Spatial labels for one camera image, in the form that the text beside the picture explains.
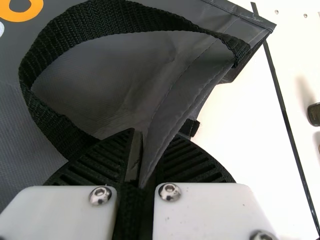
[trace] white plastic block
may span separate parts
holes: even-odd
[[[175,183],[181,197],[155,190],[153,240],[249,240],[252,232],[275,231],[249,187],[236,183]]]
[[[21,191],[0,214],[5,240],[111,240],[116,220],[117,191],[92,206],[88,197],[97,186],[33,186]]]

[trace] gray tarp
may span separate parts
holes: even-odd
[[[33,122],[22,97],[18,67],[38,33],[84,0],[44,0],[26,22],[0,18],[0,212],[22,189],[41,185],[67,162]],[[226,0],[138,0],[200,27],[255,46],[275,25]],[[13,1],[10,7],[29,6]],[[194,32],[112,35],[83,42],[53,62],[32,90],[80,129],[104,139],[127,128],[143,133],[140,185],[186,118],[226,73],[233,55],[221,41]]]

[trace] orange letter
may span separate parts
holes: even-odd
[[[31,6],[24,12],[12,11],[9,7],[11,0],[0,0],[0,18],[10,22],[25,22],[36,17],[44,6],[43,0],[29,0]]]

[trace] nylon strap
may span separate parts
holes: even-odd
[[[234,68],[250,50],[236,37],[201,28],[167,11],[125,0],[88,0],[51,20],[39,33],[19,67],[22,94],[28,110],[47,139],[69,161],[78,159],[100,140],[76,127],[31,91],[36,78],[54,60],[74,46],[115,34],[188,31],[220,39],[234,55]]]

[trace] fabric seam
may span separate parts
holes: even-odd
[[[235,19],[222,33],[224,34],[237,20],[239,20],[240,18],[238,17],[237,19]],[[169,95],[169,92],[171,91],[171,89],[173,88],[173,86],[176,84],[176,82],[185,74],[185,72],[191,67],[192,64],[194,64],[194,62],[200,58],[217,40],[219,40],[218,38],[215,38],[215,41],[212,42],[210,44],[210,46],[208,46],[208,48],[206,48],[202,53],[200,53],[199,56],[197,56],[187,67],[186,69],[180,74],[179,77],[176,78],[175,81],[173,81],[171,87],[169,88],[169,90],[166,92],[165,96],[163,97],[162,101],[159,103],[158,107],[156,108],[156,110],[153,112],[153,115],[151,117],[150,123],[152,122],[152,120],[154,119],[158,109],[160,108],[160,106],[162,105],[162,103],[166,100],[167,96]]]
[[[210,84],[211,81],[212,81],[213,79],[215,79],[216,76],[217,76],[218,74],[220,74],[221,71],[224,70],[225,68],[229,68],[229,66],[226,66],[226,67],[222,66],[221,69],[219,70],[219,72],[217,72],[217,73],[214,75],[214,77],[211,78],[211,79],[203,86],[202,90],[201,90],[201,91],[199,92],[199,94],[195,97],[194,101],[188,106],[188,108],[184,111],[184,113],[182,113],[182,115],[181,115],[181,116],[178,118],[178,120],[175,122],[176,124],[180,121],[181,118],[184,117],[184,115],[186,114],[186,112],[192,107],[192,105],[195,103],[195,101],[197,100],[197,98],[201,95],[201,93],[202,93],[203,90],[206,88],[206,86],[207,86],[208,84]],[[171,128],[171,130],[168,132],[168,134],[166,135],[166,137],[165,137],[164,140],[162,141],[161,146],[163,145],[164,142],[167,141],[168,136],[171,134],[171,132],[172,132],[173,130],[174,130],[174,127]],[[159,152],[160,152],[160,149],[158,149],[158,151],[156,152],[155,158],[157,158]],[[147,169],[147,173],[149,173],[150,168],[151,168],[151,166],[153,165],[154,162],[155,162],[155,161],[152,161],[152,162],[149,164],[148,169]],[[144,177],[143,180],[141,181],[141,185],[142,185],[142,186],[144,186],[146,179],[147,179],[147,177]]]
[[[250,22],[250,23],[252,23],[252,24],[255,24],[255,25],[257,25],[257,26],[259,26],[259,27],[261,27],[261,28],[268,29],[271,33],[274,31],[274,30],[273,30],[271,27],[269,27],[269,26],[259,24],[258,22],[252,20],[251,18],[246,18],[246,17],[244,17],[243,15],[240,15],[240,14],[237,13],[237,12],[228,10],[228,9],[226,9],[226,8],[218,5],[218,4],[215,4],[215,3],[213,3],[213,2],[208,2],[208,1],[206,1],[206,0],[199,0],[199,1],[204,2],[204,3],[206,3],[206,4],[209,4],[209,5],[213,6],[213,7],[218,8],[218,9],[221,9],[221,10],[223,10],[223,11],[229,13],[229,14],[235,15],[235,16],[237,16],[237,17],[239,17],[239,18],[241,18],[241,19],[243,19],[243,20],[245,20],[245,21],[248,21],[248,22]]]

